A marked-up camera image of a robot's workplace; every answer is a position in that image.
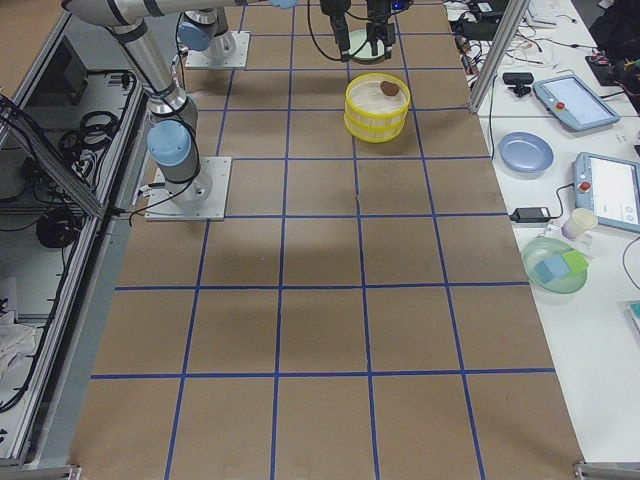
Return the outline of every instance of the white mounting plate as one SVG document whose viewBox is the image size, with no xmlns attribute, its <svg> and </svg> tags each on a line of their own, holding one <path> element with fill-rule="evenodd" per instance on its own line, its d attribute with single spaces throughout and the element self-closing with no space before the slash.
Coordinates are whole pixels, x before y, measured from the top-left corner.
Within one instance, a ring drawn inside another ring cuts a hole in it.
<svg viewBox="0 0 640 480">
<path fill-rule="evenodd" d="M 229 70 L 232 68 L 246 68 L 249 53 L 249 32 L 231 32 L 236 41 L 236 51 L 221 60 L 214 60 L 202 52 L 189 51 L 184 66 L 187 70 Z"/>
<path fill-rule="evenodd" d="M 207 171 L 213 180 L 213 190 L 203 202 L 181 205 L 167 201 L 161 205 L 151 207 L 144 214 L 147 220 L 175 222 L 184 220 L 224 220 L 227 206 L 227 192 L 231 177 L 231 157 L 200 157 L 202 169 Z M 156 170 L 154 182 L 164 182 L 164 175 L 160 169 Z M 151 191 L 149 205 L 169 198 L 164 188 Z"/>
</svg>

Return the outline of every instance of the green block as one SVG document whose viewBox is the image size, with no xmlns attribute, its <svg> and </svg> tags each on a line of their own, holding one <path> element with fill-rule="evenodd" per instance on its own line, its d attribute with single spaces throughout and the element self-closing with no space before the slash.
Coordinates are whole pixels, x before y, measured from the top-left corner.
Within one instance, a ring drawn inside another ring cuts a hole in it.
<svg viewBox="0 0 640 480">
<path fill-rule="evenodd" d="M 567 262 L 569 269 L 571 269 L 571 273 L 569 275 L 576 275 L 578 273 L 584 272 L 589 264 L 578 250 L 571 250 L 570 252 L 563 253 L 562 258 Z"/>
</svg>

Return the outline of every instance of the white cup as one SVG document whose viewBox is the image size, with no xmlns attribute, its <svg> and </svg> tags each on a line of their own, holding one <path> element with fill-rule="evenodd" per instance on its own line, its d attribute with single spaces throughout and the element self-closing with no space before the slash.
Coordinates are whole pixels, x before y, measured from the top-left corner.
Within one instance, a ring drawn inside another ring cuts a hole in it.
<svg viewBox="0 0 640 480">
<path fill-rule="evenodd" d="M 587 230 L 598 225 L 598 217 L 591 210 L 576 208 L 571 212 L 569 220 L 562 226 L 562 235 L 569 240 L 574 240 Z"/>
</svg>

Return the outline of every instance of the blue block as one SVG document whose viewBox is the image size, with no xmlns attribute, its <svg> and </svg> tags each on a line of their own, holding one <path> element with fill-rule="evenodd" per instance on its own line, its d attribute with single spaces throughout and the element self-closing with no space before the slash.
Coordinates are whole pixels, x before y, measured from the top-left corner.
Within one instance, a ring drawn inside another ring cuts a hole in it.
<svg viewBox="0 0 640 480">
<path fill-rule="evenodd" d="M 562 255 L 553 255 L 544 259 L 535 269 L 542 283 L 549 283 L 551 280 L 559 280 L 571 273 L 571 268 Z"/>
</svg>

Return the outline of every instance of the yellow basket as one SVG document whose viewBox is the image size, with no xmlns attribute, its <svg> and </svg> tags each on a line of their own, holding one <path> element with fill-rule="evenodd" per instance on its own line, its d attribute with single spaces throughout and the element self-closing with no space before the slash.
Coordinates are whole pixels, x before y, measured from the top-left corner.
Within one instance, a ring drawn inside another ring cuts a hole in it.
<svg viewBox="0 0 640 480">
<path fill-rule="evenodd" d="M 380 90 L 380 82 L 400 87 L 395 96 Z M 411 102 L 409 87 L 392 75 L 368 73 L 355 78 L 347 87 L 344 122 L 347 130 L 365 142 L 388 142 L 402 131 Z"/>
</svg>

